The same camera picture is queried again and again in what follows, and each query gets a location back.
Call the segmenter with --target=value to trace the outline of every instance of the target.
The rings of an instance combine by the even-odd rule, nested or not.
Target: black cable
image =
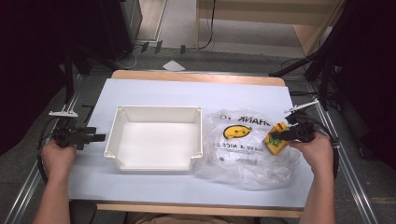
[[[313,95],[315,96],[313,100],[318,99],[319,92],[318,91],[290,91],[290,96],[308,96]],[[336,93],[334,92],[327,92],[325,99],[329,101],[331,107],[334,107],[333,101],[336,100]]]
[[[43,161],[41,160],[42,142],[43,142],[44,139],[46,139],[47,137],[52,135],[52,133],[50,133],[46,137],[44,137],[44,134],[45,134],[48,126],[55,119],[57,119],[57,118],[49,119],[44,124],[44,128],[41,130],[41,133],[40,133],[39,138],[38,138],[38,145],[37,145],[37,168],[38,168],[38,171],[40,172],[41,178],[43,179],[44,183],[46,183],[46,184],[48,182],[48,178],[47,178],[47,175],[46,175],[46,171],[45,171],[45,168],[44,168]]]
[[[291,61],[297,61],[297,60],[302,60],[303,58],[292,58],[292,59],[287,59],[286,61],[284,61],[281,65],[280,65],[280,70],[283,70],[283,66],[285,65],[285,63],[291,62]]]
[[[201,49],[205,49],[205,48],[206,48],[207,46],[209,46],[209,44],[212,42],[212,39],[213,39],[213,21],[214,21],[214,19],[215,19],[215,10],[216,10],[216,0],[213,0],[212,19],[211,19],[210,27],[209,27],[209,29],[210,29],[210,38],[209,38],[209,40],[207,41],[206,45],[203,46],[203,47],[200,47],[200,48],[198,48],[198,49],[196,49],[196,48],[188,48],[188,49],[186,49],[186,50],[201,50]],[[148,48],[156,49],[157,47],[148,46]]]
[[[336,147],[336,144],[338,143],[338,139],[335,139],[332,136],[332,133],[330,132],[330,130],[326,126],[324,126],[321,122],[319,122],[318,120],[312,119],[305,115],[299,115],[296,118],[309,119],[309,120],[313,121],[315,124],[320,126],[327,135],[329,135],[330,139],[332,140],[332,174],[334,175],[334,179],[335,179],[337,177],[338,165],[339,165],[338,164],[338,162],[339,162],[338,147]]]
[[[213,8],[212,8],[212,21],[210,22],[210,39],[207,41],[207,44],[204,47],[198,48],[198,49],[205,49],[207,46],[209,46],[210,42],[212,42],[213,38],[213,20],[215,19],[215,9],[216,9],[216,0],[213,0]]]

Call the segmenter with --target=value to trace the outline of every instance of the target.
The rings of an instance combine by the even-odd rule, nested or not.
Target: cable
[[[210,31],[211,36],[213,36],[213,20],[214,20],[214,16],[215,16],[215,14],[214,14],[214,11],[213,11],[213,13],[212,13],[212,27],[210,27],[210,25],[209,25],[209,18],[206,18],[206,26],[207,26],[207,29]],[[216,45],[215,42],[212,42],[212,43],[213,43],[213,46],[208,51],[212,50],[215,47],[215,45]]]
[[[205,49],[207,46],[209,46],[209,44],[212,42],[213,39],[213,21],[215,19],[215,10],[216,10],[216,0],[213,0],[213,8],[212,8],[212,18],[211,18],[211,22],[210,22],[210,27],[208,25],[208,28],[210,30],[210,38],[207,41],[206,45],[203,47],[200,47],[198,49],[196,48],[187,48],[186,50],[201,50],[201,49]],[[148,46],[148,48],[152,48],[152,49],[156,49],[157,47],[154,46]]]
[[[45,134],[48,126],[55,119],[57,119],[57,118],[49,119],[44,124],[44,128],[41,130],[41,133],[40,133],[39,138],[38,138],[38,145],[37,145],[37,168],[38,168],[38,171],[40,172],[41,178],[43,179],[44,183],[46,183],[46,184],[48,182],[48,178],[47,178],[47,175],[46,175],[46,171],[45,171],[45,168],[44,168],[43,161],[41,160],[42,142],[43,142],[44,139],[46,139],[47,137],[52,135],[52,132],[51,132],[50,134],[46,135],[46,137],[44,137],[44,134]]]
[[[330,132],[330,130],[326,126],[324,126],[321,122],[319,122],[318,120],[312,119],[312,118],[310,118],[308,116],[305,116],[305,115],[299,115],[299,116],[297,116],[297,118],[311,120],[312,122],[314,122],[315,124],[320,126],[323,129],[323,131],[332,140],[332,173],[333,173],[334,179],[335,179],[337,177],[337,173],[338,173],[338,162],[339,162],[338,146],[336,145],[338,143],[338,139],[335,139],[332,136],[332,133]]]
[[[120,63],[117,63],[117,62],[114,62],[114,63],[116,63],[117,65],[119,65],[121,68],[123,68],[123,69],[131,69],[131,68],[133,68],[133,67],[135,67],[136,66],[136,64],[137,64],[137,59],[136,59],[136,55],[134,55],[134,51],[135,50],[137,50],[137,49],[141,49],[142,47],[139,45],[138,47],[136,47],[136,48],[134,48],[134,50],[132,51],[132,55],[134,56],[134,64],[132,65],[132,66],[124,66],[124,65],[122,65],[122,64],[120,64]]]
[[[216,9],[216,0],[213,0],[213,8],[212,8],[212,21],[210,22],[210,39],[207,41],[206,45],[204,47],[198,48],[198,49],[205,49],[210,42],[212,42],[213,38],[213,20],[215,19],[215,9]]]
[[[283,65],[285,65],[285,63],[291,62],[291,61],[295,61],[295,60],[301,60],[302,58],[292,58],[292,59],[287,59],[286,61],[284,61],[281,65],[280,65],[280,69],[283,69]]]
[[[306,95],[315,95],[316,98],[319,96],[318,91],[290,91],[290,96],[306,96]],[[326,100],[334,100],[336,94],[334,92],[326,93]]]

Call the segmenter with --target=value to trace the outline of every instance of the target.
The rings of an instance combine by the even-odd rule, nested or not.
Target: person's hand
[[[41,158],[51,179],[65,179],[70,175],[70,168],[76,156],[73,146],[61,148],[51,140],[43,147]]]
[[[288,141],[288,145],[303,153],[314,175],[332,175],[333,154],[330,138],[321,133],[314,133],[314,136],[314,140],[309,143]]]

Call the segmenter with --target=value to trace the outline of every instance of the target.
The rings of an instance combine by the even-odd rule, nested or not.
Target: yellow smiley face
[[[232,138],[241,138],[245,137],[251,132],[251,128],[246,127],[244,125],[233,125],[227,127],[224,132],[223,136],[226,139],[232,139]]]

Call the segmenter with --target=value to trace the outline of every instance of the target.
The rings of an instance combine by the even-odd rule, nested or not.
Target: person's arm
[[[76,155],[74,147],[61,148],[52,140],[41,157],[49,180],[33,223],[70,223],[68,179]]]
[[[300,223],[335,223],[333,154],[329,137],[315,133],[315,139],[310,143],[289,141],[288,144],[303,153],[314,173]]]

